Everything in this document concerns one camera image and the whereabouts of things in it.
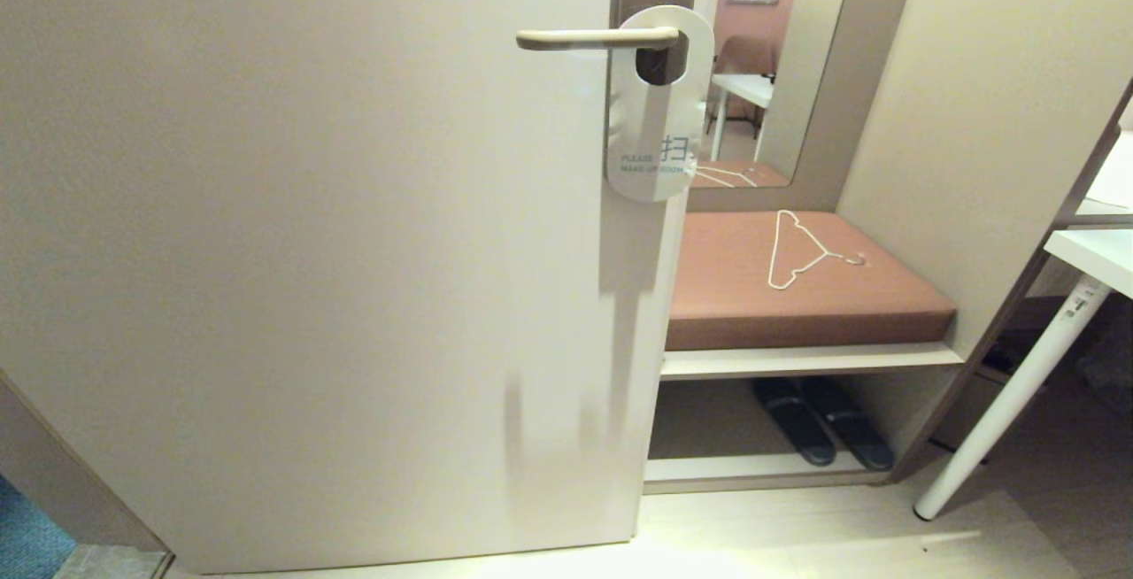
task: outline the reflected table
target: reflected table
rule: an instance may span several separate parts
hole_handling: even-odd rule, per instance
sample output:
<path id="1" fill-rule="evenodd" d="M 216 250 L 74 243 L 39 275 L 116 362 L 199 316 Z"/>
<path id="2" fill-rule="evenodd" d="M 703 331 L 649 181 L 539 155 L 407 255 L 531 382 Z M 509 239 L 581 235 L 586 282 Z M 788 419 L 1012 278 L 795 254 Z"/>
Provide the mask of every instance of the reflected table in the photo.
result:
<path id="1" fill-rule="evenodd" d="M 1074 291 L 1050 321 L 1034 349 L 991 402 L 948 466 L 913 505 L 929 520 L 968 479 L 991 446 L 1011 427 L 1070 346 L 1098 312 L 1111 289 L 1133 298 L 1133 229 L 1072 229 L 1053 232 L 1043 249 L 1082 271 Z"/>
<path id="2" fill-rule="evenodd" d="M 724 141 L 724 124 L 727 120 L 729 95 L 736 95 L 760 108 L 768 108 L 775 86 L 764 75 L 712 75 L 712 83 L 719 87 L 719 100 L 716 102 L 716 134 L 712 139 L 712 160 L 718 160 L 719 146 Z M 756 144 L 756 151 L 759 152 L 759 144 Z"/>

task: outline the white door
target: white door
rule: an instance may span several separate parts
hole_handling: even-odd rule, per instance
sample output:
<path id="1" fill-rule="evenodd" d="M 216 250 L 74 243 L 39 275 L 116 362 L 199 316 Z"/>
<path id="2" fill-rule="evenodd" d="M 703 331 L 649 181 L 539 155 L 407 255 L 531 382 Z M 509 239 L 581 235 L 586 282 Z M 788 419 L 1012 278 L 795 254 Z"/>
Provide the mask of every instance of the white door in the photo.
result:
<path id="1" fill-rule="evenodd" d="M 611 0 L 2 0 L 0 368 L 188 569 L 628 539 L 683 196 Z"/>

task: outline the black slipper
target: black slipper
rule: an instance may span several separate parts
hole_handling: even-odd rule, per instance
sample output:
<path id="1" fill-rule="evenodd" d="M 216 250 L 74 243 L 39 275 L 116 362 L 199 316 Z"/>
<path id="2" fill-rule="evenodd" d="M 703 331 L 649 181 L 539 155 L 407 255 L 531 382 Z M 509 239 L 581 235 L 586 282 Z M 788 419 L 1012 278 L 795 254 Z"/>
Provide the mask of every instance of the black slipper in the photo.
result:
<path id="1" fill-rule="evenodd" d="M 893 468 L 893 451 L 878 435 L 866 414 L 854 406 L 853 399 L 834 381 L 808 377 L 802 381 L 807 405 L 834 428 L 850 452 L 869 470 Z"/>
<path id="2" fill-rule="evenodd" d="M 834 444 L 807 408 L 798 386 L 784 377 L 764 377 L 753 382 L 756 398 L 794 445 L 802 459 L 813 466 L 834 461 Z"/>

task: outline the tile floor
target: tile floor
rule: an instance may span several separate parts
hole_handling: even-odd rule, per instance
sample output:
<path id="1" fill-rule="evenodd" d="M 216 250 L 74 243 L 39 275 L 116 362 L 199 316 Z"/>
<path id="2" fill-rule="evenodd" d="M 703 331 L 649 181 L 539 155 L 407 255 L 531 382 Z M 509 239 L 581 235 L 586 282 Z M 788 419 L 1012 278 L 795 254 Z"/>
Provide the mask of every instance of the tile floor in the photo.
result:
<path id="1" fill-rule="evenodd" d="M 1056 374 L 988 467 L 931 523 L 911 503 L 943 466 L 928 448 L 901 484 L 654 495 L 629 544 L 244 579 L 710 577 L 802 579 L 1133 576 L 1133 427 Z M 177 568 L 170 579 L 194 576 Z"/>

